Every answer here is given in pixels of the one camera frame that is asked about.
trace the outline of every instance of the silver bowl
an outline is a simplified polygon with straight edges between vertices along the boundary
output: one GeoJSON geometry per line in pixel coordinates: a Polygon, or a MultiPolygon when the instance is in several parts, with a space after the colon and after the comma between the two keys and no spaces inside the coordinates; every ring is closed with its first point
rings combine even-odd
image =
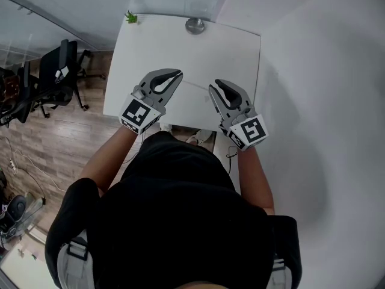
{"type": "Polygon", "coordinates": [[[205,29],[205,23],[201,18],[189,18],[186,21],[186,30],[191,34],[200,34],[205,29]]]}

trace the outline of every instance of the person's left arm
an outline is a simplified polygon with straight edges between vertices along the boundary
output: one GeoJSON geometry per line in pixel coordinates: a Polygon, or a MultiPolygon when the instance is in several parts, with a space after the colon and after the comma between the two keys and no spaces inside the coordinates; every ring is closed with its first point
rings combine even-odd
{"type": "Polygon", "coordinates": [[[79,179],[90,178],[101,191],[99,194],[103,195],[111,186],[137,136],[125,126],[121,126],[91,157],[79,179]]]}

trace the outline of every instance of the green plant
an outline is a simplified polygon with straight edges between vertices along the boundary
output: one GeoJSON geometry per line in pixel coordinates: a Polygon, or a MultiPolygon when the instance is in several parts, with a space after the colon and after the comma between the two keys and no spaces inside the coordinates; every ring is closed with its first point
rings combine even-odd
{"type": "Polygon", "coordinates": [[[125,16],[127,17],[126,21],[128,23],[135,23],[138,21],[138,15],[135,15],[135,14],[131,13],[130,11],[127,11],[125,16]]]}

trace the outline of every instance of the shoe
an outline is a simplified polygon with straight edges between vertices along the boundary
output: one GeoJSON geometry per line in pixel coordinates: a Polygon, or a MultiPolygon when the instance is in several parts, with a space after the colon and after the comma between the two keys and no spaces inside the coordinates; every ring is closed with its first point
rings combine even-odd
{"type": "Polygon", "coordinates": [[[200,129],[194,135],[190,136],[186,140],[186,142],[190,143],[191,141],[195,140],[198,143],[198,145],[200,145],[201,143],[204,143],[208,138],[210,138],[211,134],[212,134],[212,131],[208,131],[206,129],[200,129]]]}
{"type": "Polygon", "coordinates": [[[172,131],[173,131],[172,124],[160,123],[160,125],[161,125],[161,131],[169,132],[170,134],[172,134],[172,131]]]}

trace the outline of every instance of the white table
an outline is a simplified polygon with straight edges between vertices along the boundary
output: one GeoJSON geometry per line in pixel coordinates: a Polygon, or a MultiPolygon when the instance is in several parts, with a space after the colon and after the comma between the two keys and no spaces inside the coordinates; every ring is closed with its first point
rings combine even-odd
{"type": "Polygon", "coordinates": [[[146,73],[180,69],[183,81],[165,106],[160,122],[218,131],[220,115],[210,100],[209,84],[226,79],[240,85],[254,102],[260,37],[205,22],[203,33],[185,29],[187,18],[139,15],[139,24],[123,21],[108,75],[103,114],[118,116],[127,94],[146,73]]]}

